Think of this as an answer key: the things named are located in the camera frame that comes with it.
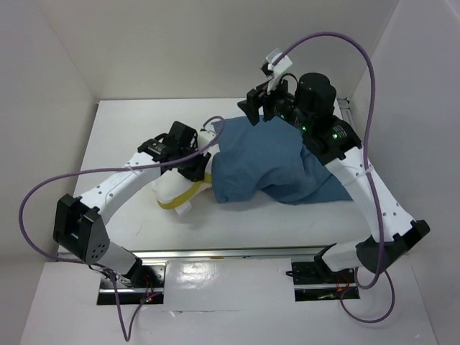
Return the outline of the white pillow yellow edge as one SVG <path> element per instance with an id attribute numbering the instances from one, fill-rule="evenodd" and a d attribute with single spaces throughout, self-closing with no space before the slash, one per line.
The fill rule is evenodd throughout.
<path id="1" fill-rule="evenodd" d="M 191 209 L 192 199 L 212 186 L 212 162 L 214 155 L 219 152 L 219 146 L 215 144 L 206 150 L 198 149 L 198 152 L 211 153 L 203 180 L 187 180 L 174 169 L 167 171 L 150 183 L 160 208 L 174 210 L 178 215 L 183 215 Z"/>

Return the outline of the blue pillowcase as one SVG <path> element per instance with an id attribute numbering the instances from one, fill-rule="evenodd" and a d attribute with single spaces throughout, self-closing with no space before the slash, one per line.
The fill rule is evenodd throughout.
<path id="1" fill-rule="evenodd" d="M 281 119 L 252 126 L 246 117 L 213 125 L 220 133 L 211 166 L 218 203 L 249 201 L 261 191 L 288 205 L 350 201 L 351 196 Z"/>

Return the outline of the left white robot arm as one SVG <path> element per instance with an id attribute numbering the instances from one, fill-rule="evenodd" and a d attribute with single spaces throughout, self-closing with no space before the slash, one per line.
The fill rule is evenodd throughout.
<path id="1" fill-rule="evenodd" d="M 95 188 L 64 195 L 55 214 L 53 239 L 84 264 L 113 272 L 127 287 L 142 283 L 151 270 L 133 252 L 112 242 L 111 217 L 144 186 L 152 183 L 158 205 L 183 215 L 192 198 L 210 188 L 210 148 L 216 133 L 175 121 L 170 131 L 142 143 L 125 166 Z"/>

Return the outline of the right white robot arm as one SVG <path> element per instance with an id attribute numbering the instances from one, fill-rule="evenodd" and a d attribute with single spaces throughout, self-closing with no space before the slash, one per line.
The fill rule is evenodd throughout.
<path id="1" fill-rule="evenodd" d="M 297 129 L 306 149 L 345 188 L 369 225 L 367 239 L 332 244 L 315 256 L 313 272 L 322 282 L 358 267 L 380 275 L 430 231 L 426 221 L 415 220 L 396 201 L 365 157 L 357 133 L 335 114 L 335 100 L 336 89 L 326 76 L 306 73 L 294 93 L 287 81 L 274 89 L 265 82 L 237 104 L 252 125 L 278 118 Z"/>

